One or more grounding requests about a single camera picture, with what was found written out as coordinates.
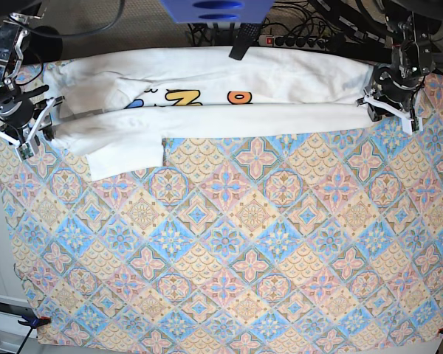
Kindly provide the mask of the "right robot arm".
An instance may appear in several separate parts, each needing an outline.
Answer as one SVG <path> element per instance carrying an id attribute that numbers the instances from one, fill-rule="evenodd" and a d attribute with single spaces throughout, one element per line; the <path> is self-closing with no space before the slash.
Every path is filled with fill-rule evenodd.
<path id="1" fill-rule="evenodd" d="M 33 103 L 32 98 L 48 91 L 49 86 L 23 92 L 22 85 L 16 82 L 31 34 L 23 26 L 31 18 L 31 15 L 13 13 L 0 26 L 0 138 L 14 147 L 22 162 L 37 155 L 38 132 L 48 141 L 54 138 L 51 112 L 64 101 L 60 96 Z"/>

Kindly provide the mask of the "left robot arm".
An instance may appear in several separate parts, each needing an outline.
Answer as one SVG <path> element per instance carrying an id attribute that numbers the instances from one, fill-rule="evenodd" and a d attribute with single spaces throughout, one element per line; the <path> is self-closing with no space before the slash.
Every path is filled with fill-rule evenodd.
<path id="1" fill-rule="evenodd" d="M 413 134 L 423 130 L 422 118 L 415 111 L 418 93 L 425 87 L 425 78 L 433 71 L 432 43 L 426 21 L 413 13 L 404 13 L 400 21 L 391 7 L 383 9 L 386 25 L 377 23 L 361 1 L 358 10 L 377 32 L 392 40 L 391 64 L 374 67 L 358 105 L 368 106 L 373 122 L 386 117 L 399 118 L 402 131 Z"/>

